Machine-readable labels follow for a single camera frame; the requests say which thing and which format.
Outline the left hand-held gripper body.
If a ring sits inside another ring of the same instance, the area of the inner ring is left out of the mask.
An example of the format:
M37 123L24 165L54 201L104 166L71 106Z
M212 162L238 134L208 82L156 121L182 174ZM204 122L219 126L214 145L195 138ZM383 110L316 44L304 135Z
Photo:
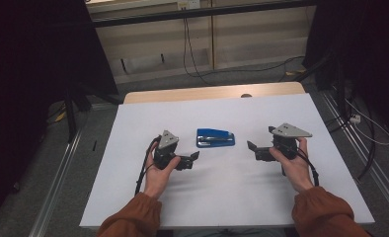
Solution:
M179 138L168 130L164 130L160 137L158 146L154 151L154 164L158 169L164 170L171 160L176 157L175 150L177 148ZM195 155L181 156L176 170L182 171L193 167Z

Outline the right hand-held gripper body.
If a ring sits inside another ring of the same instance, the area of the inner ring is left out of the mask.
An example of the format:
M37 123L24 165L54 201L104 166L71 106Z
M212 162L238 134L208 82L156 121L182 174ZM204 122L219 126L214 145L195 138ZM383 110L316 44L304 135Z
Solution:
M298 137L311 137L312 134L289 123L283 123L272 132L272 144L289 160L298 155L296 139ZM255 151L258 161L274 161L268 147L258 147Z

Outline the blue stapler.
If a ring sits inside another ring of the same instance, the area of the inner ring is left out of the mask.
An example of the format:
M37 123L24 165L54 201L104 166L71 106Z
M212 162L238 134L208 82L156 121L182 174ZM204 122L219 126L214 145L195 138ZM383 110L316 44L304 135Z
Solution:
M195 138L195 143L198 148L212 148L235 145L235 135L227 130L199 128L196 131Z

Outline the person's left hand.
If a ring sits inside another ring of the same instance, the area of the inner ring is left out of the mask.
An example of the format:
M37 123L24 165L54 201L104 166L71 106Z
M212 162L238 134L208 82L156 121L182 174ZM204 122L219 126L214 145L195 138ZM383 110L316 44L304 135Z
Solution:
M161 196L161 194L164 193L171 173L181 161L181 158L179 156L176 156L170 161L168 166L163 170L157 168L154 165L154 160L152 155L157 145L158 143L154 142L149 148L148 158L145 163L146 173L145 173L145 187L143 191L147 196L155 199L158 199Z

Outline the person's right hand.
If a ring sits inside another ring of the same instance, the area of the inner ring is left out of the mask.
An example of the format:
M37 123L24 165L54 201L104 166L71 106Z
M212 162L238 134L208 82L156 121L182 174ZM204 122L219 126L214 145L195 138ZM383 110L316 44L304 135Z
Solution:
M287 179L298 193L314 187L310 178L308 163L300 156L289 160L275 147L270 148L270 154L281 164Z

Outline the wooden table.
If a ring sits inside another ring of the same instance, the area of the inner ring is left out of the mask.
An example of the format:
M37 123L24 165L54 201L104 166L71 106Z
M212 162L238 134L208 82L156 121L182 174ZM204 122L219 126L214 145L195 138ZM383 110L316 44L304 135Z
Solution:
M304 93L305 90L299 82L278 82L131 92L124 97L123 102L125 104L178 102L192 100L295 95Z

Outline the white table cover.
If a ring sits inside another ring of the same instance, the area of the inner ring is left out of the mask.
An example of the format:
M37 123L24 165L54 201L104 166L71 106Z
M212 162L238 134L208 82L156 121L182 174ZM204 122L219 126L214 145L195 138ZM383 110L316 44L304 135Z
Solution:
M134 196L145 152L154 137L171 131L177 153L196 152L200 128L228 130L235 143L204 148L191 169L175 171L166 191L164 229L281 227L293 223L295 191L277 162L258 161L247 144L272 144L270 126L290 123L310 132L308 156L319 181L351 206L360 224L373 217L341 154L307 94L121 105L80 225L98 228Z

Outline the black stand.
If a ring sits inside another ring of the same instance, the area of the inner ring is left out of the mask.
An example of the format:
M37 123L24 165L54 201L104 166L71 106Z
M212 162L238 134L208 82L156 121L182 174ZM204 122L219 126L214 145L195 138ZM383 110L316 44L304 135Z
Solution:
M327 53L315 64L307 68L304 73L297 76L294 81L302 82L311 75L314 76L318 90L335 90L340 117L348 119L350 114L346 106L346 78L344 67L337 57L332 52Z
M69 137L68 142L71 143L75 135L78 133L77 123L74 114L74 108L79 112L89 112L92 108L88 95L94 95L112 105L121 105L122 100L98 91L82 83L69 85L65 90L64 104L68 121Z

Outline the person's legs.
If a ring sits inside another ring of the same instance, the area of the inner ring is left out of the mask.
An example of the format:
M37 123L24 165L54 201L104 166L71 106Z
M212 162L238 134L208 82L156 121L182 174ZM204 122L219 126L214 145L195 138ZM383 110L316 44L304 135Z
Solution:
M174 237L286 237L282 229L204 229L176 230Z

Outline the beige cabinet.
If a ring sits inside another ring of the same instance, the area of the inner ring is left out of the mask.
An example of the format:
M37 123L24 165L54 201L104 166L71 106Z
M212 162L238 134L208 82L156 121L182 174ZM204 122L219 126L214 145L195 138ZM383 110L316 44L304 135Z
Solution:
M86 0L93 20L177 11L178 0ZM275 0L200 0L200 8ZM314 6L114 26L97 34L118 84L305 53Z

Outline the black curtain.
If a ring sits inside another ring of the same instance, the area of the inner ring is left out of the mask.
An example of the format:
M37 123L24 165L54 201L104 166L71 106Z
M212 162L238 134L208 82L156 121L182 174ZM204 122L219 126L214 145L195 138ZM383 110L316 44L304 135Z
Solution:
M48 109L117 86L86 0L0 0L0 207L44 134Z
M320 0L303 65L323 58L317 87L343 74L389 128L389 0Z

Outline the black horizontal bar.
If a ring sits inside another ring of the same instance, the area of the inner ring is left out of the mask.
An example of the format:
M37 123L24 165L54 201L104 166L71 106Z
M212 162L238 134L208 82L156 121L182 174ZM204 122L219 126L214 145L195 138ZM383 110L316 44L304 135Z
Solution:
M171 21L209 16L240 14L259 11L290 9L299 7L316 6L320 0L275 0L271 2L241 4L222 7L210 7L194 10L180 10L166 13L154 13L129 17L112 17L94 20L91 24L94 28L134 25L151 22Z

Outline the aluminium rail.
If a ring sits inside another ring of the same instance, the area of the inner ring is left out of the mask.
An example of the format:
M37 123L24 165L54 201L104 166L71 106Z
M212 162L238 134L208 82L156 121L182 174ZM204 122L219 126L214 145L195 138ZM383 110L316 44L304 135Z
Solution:
M372 117L370 109L361 109L358 104L346 99L350 116L360 115L360 123L355 124L350 122L350 118L340 117L331 92L323 92L322 98L333 115L326 121L329 132L341 132L363 164L353 176L354 180L361 185L370 176L389 203L389 171L386 169L389 165L389 155L386 154L389 151L389 131Z
M29 237L95 236L92 228L79 224L116 115L117 106L110 104L96 104L77 115L78 133L67 145Z

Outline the wall socket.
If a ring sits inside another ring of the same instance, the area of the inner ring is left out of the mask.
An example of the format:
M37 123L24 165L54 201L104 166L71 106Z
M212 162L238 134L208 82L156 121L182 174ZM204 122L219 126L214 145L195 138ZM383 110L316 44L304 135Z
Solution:
M200 0L178 0L177 6L179 10L193 10L200 8Z

